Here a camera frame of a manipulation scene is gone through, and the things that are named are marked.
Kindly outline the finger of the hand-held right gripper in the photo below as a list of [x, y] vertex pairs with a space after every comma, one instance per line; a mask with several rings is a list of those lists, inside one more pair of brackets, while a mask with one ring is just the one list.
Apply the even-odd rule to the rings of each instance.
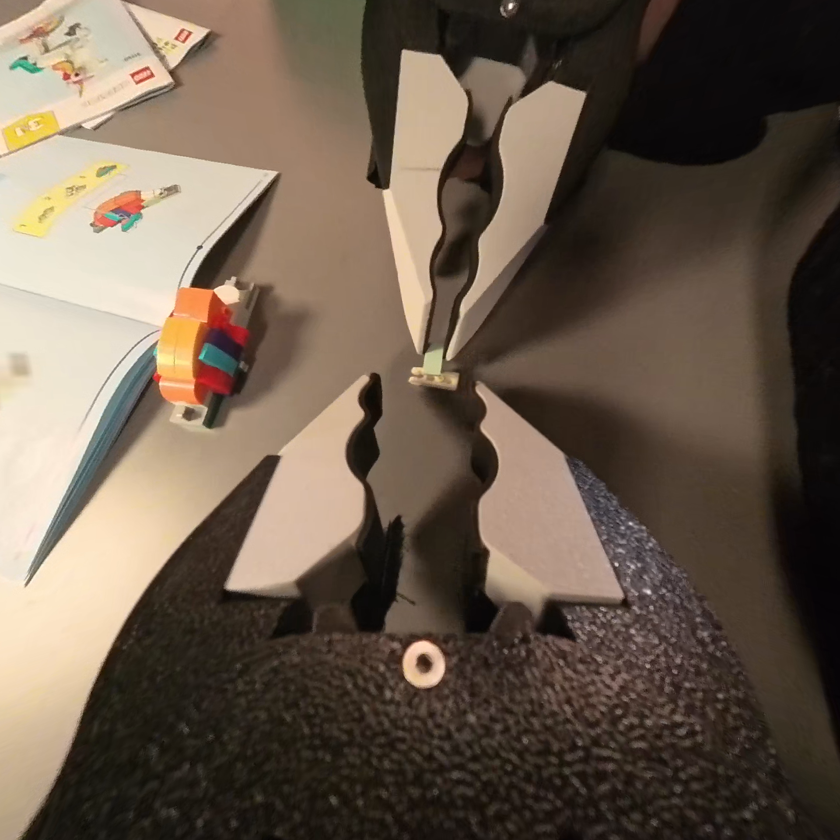
[[443, 243], [440, 192], [465, 137], [469, 94], [438, 54], [404, 49], [398, 75], [390, 183], [382, 196], [406, 325], [424, 354]]
[[525, 92], [522, 72], [474, 59], [447, 71], [461, 130], [445, 167], [445, 358], [476, 335], [546, 232], [572, 161], [585, 91], [546, 80]]

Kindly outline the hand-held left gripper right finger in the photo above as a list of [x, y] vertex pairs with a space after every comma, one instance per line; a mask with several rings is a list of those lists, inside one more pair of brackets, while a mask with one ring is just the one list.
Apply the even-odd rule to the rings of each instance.
[[498, 607], [621, 605], [623, 588], [564, 452], [486, 384], [475, 393], [480, 590]]

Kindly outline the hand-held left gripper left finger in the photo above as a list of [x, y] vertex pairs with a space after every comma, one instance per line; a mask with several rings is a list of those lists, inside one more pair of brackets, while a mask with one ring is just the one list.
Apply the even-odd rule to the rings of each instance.
[[381, 377], [363, 374], [284, 445], [226, 592], [352, 602], [384, 545], [368, 481], [381, 417]]

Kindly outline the person's right forearm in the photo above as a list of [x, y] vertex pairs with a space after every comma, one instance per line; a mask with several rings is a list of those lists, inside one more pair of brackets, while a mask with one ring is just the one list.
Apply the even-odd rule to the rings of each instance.
[[607, 146], [717, 165], [754, 151], [769, 119], [838, 105], [838, 1], [652, 2], [643, 58]]

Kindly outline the orange red lego model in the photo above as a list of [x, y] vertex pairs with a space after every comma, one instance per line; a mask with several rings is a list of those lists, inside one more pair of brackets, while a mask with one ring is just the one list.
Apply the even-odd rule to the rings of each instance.
[[253, 360], [250, 322], [259, 287], [231, 277], [214, 289], [178, 290], [154, 357], [154, 383], [172, 423], [214, 429], [242, 390]]

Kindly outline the open lego instruction booklet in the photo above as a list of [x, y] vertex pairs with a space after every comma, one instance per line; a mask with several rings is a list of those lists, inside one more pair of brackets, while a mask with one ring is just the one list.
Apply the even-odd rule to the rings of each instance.
[[29, 583], [84, 506], [176, 292], [277, 178], [67, 136], [2, 158], [3, 579]]

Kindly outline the small white instruction booklet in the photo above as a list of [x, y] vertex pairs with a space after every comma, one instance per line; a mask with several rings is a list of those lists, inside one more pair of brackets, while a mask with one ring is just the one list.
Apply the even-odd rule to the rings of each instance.
[[177, 68], [190, 54], [204, 47], [212, 34], [209, 28], [135, 3], [123, 2], [123, 5], [168, 70]]

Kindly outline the bird cover instruction booklet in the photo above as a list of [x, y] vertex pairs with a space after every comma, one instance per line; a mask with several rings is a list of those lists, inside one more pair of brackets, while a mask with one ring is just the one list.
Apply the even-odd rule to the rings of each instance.
[[43, 2], [1, 27], [1, 155], [174, 84], [123, 2]]

